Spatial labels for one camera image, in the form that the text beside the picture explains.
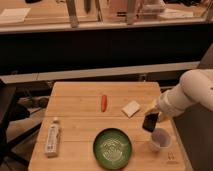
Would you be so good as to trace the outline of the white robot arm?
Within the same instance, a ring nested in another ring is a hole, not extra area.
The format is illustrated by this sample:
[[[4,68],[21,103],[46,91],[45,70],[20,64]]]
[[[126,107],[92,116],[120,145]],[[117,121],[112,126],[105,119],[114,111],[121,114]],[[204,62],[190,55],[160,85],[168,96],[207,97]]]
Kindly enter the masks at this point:
[[[160,94],[147,106],[142,128],[153,132],[156,123],[180,116],[197,103],[213,111],[213,69],[185,72],[176,86]]]

